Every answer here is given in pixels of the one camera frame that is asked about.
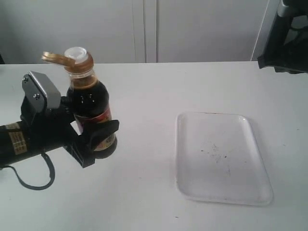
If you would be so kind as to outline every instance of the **plastic tray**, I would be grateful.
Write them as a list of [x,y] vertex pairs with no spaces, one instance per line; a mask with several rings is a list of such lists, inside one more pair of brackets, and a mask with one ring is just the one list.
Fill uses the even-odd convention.
[[186,112],[177,117],[176,183],[186,198],[242,205],[273,199],[248,120]]

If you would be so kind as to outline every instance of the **red label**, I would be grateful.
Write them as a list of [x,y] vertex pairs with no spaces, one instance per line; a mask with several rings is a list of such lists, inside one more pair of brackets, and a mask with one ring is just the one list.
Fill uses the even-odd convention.
[[[87,118],[87,117],[81,117],[78,115],[75,115],[75,119],[77,121],[79,130],[82,132],[83,131],[83,125],[86,123],[103,123],[106,121],[111,120],[111,111],[110,107],[108,106],[106,111],[104,111],[102,114],[98,115],[97,117],[93,118]],[[112,134],[109,136],[106,140],[103,140],[94,151],[102,151],[104,149],[109,148],[115,141],[115,134]]]

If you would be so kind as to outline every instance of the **soy sauce bottle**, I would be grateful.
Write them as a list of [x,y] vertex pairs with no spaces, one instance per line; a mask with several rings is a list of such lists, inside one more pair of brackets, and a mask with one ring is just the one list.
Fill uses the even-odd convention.
[[[70,77],[67,97],[70,101],[79,130],[87,123],[103,123],[111,120],[109,93],[93,70],[94,61],[89,52],[82,47],[67,49],[64,56],[44,52],[42,59],[64,66]],[[116,149],[115,134],[102,141],[94,150],[98,159],[110,156]]]

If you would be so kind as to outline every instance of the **tabletop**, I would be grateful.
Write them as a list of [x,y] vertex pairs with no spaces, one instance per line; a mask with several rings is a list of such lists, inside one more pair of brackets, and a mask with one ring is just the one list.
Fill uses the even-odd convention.
[[[23,188],[0,171],[1,230],[308,229],[308,76],[259,70],[257,62],[96,64],[120,121],[118,147],[81,166],[63,148],[49,152],[56,169],[44,191]],[[1,124],[19,120],[28,71],[45,73],[66,94],[69,79],[51,64],[0,65]],[[265,207],[185,199],[175,185],[175,119],[182,112],[248,118],[274,192]],[[43,158],[14,164],[24,181],[49,180]]]

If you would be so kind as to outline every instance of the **cabinet door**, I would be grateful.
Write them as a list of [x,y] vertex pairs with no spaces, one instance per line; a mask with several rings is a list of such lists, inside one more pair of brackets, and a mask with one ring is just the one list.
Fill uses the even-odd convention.
[[159,62],[251,60],[268,0],[158,0]]
[[144,62],[142,0],[0,0],[0,53],[39,63],[43,51],[81,46],[96,63]]

